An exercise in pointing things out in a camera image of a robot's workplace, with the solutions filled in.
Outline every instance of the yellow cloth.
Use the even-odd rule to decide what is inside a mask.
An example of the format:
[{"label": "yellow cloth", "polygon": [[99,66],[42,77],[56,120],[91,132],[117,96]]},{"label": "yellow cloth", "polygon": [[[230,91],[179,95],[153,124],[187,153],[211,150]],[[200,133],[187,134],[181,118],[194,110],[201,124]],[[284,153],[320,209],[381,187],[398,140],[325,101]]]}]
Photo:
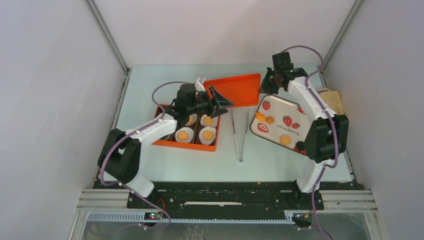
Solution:
[{"label": "yellow cloth", "polygon": [[319,96],[321,96],[322,100],[338,115],[345,114],[342,105],[342,99],[340,98],[340,94],[338,91],[331,90],[329,88],[319,88],[316,90],[317,92],[321,92]]}]

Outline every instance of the metal tongs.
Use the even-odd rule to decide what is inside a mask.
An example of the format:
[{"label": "metal tongs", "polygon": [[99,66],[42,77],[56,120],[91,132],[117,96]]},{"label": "metal tongs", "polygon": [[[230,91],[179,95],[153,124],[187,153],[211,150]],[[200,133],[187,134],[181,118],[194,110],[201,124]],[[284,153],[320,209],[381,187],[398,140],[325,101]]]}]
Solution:
[{"label": "metal tongs", "polygon": [[243,153],[241,154],[240,157],[240,152],[239,152],[239,144],[237,143],[237,136],[236,136],[236,127],[234,125],[234,114],[233,114],[233,109],[231,109],[231,121],[232,121],[232,131],[234,132],[234,141],[235,141],[235,150],[237,151],[237,159],[240,163],[243,162],[243,158],[245,157],[245,150],[246,150],[246,141],[248,138],[248,129],[249,129],[249,111],[250,109],[247,109],[247,118],[246,118],[246,132],[245,132],[245,137],[244,137],[244,143],[243,143]]}]

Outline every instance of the orange tray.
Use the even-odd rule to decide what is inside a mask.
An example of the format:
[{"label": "orange tray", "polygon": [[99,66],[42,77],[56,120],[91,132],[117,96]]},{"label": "orange tray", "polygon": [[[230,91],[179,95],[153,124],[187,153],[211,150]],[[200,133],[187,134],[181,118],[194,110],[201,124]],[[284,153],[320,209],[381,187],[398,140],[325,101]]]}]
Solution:
[{"label": "orange tray", "polygon": [[[166,108],[168,105],[161,104],[162,107]],[[154,117],[156,118],[162,110],[157,107],[156,113]],[[159,145],[159,146],[166,146],[166,147],[173,147],[173,148],[180,148],[180,149],[192,149],[192,150],[199,150],[199,151],[207,151],[207,152],[215,152],[217,150],[217,144],[218,144],[218,136],[220,133],[220,121],[221,117],[218,116],[218,124],[216,126],[216,136],[215,141],[213,141],[210,145],[203,145],[199,142],[199,132],[202,128],[204,128],[200,124],[200,120],[202,118],[203,114],[197,115],[197,120],[193,125],[189,126],[189,128],[194,130],[194,140],[193,143],[186,143],[186,142],[178,142],[175,140],[175,132],[170,135],[170,138],[168,140],[157,140],[153,143],[153,145]]]},{"label": "orange tray", "polygon": [[[251,107],[257,106],[259,104],[258,89],[261,87],[261,74],[259,73],[205,81],[203,86],[209,93],[209,96],[212,97],[211,93],[209,92],[210,85],[213,85],[213,87],[218,91],[218,93],[220,93],[222,96],[234,103],[234,106],[232,106],[232,108]],[[157,115],[159,115],[160,112],[161,109],[158,107],[154,116],[156,117]],[[200,126],[201,117],[202,114],[198,114],[197,120],[193,124],[195,128],[192,128],[194,130],[194,143],[177,142],[175,141],[175,133],[173,133],[171,134],[169,140],[157,140],[153,143],[153,145],[215,152],[217,150],[218,136],[220,133],[221,117],[218,117],[218,125],[216,126],[216,137],[215,141],[212,142],[211,145],[203,145],[201,143],[196,143],[198,142],[198,134],[202,129],[202,126]]]}]

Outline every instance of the white table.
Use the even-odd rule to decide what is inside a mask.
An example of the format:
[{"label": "white table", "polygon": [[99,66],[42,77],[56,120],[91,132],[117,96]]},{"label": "white table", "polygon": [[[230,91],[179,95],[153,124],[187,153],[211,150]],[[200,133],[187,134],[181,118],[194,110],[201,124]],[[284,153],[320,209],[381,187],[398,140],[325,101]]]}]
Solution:
[{"label": "white table", "polygon": [[[152,119],[156,105],[151,100],[152,91],[170,81],[194,83],[200,76],[207,80],[260,73],[263,78],[271,64],[212,64],[212,65],[158,65],[135,66],[132,69],[120,111],[117,128],[132,129]],[[296,64],[307,73],[317,69],[314,64]],[[315,88],[322,87],[318,75],[311,78]],[[169,104],[176,97],[178,84],[159,90],[156,100]],[[294,101],[288,93],[280,90],[278,95]],[[249,123],[257,106],[250,107]],[[234,109],[236,134],[240,153],[245,138],[247,108]],[[174,147],[142,145],[140,170],[151,181],[166,182],[275,182],[294,181],[302,173],[306,156],[253,135],[250,129],[246,139],[244,162],[237,158],[231,116],[221,116],[216,152],[206,152]],[[335,169],[328,169],[323,181],[349,182],[351,175],[343,154]]]}]

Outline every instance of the strawberry tray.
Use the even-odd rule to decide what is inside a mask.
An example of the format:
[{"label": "strawberry tray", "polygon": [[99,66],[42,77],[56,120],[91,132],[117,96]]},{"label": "strawberry tray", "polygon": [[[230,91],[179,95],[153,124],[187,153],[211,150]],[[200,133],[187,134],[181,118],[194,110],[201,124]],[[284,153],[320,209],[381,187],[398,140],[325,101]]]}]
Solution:
[{"label": "strawberry tray", "polygon": [[258,137],[306,155],[304,150],[296,148],[296,143],[305,141],[310,126],[297,103],[266,95],[259,104],[250,130]]}]

